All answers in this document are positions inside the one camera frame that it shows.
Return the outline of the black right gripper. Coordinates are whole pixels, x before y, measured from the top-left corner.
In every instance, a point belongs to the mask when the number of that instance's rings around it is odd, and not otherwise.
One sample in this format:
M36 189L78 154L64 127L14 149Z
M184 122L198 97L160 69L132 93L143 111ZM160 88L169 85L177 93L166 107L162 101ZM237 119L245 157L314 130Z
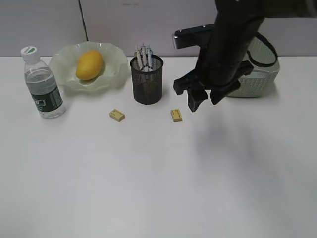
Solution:
M206 90L211 91L210 100L216 105L228 94L238 90L241 86L238 79L243 75L249 75L253 70L248 61L231 64L211 58L209 42L212 38L213 32L208 43L200 48L195 68L174 81L173 88L177 95L187 91L191 112L195 112L199 105L208 99Z

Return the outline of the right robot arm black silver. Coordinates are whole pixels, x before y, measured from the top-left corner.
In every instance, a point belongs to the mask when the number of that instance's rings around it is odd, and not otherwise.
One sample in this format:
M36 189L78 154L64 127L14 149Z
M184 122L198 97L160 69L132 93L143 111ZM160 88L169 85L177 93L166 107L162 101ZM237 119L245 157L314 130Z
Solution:
M195 68L176 79L177 95L187 92L188 106L195 112L206 99L216 105L225 96L240 88L239 78L249 75L254 65L271 67L243 58L251 41L257 37L276 54L272 44L258 29L266 18L315 18L315 0L217 0L213 24L174 32L177 49L199 46Z

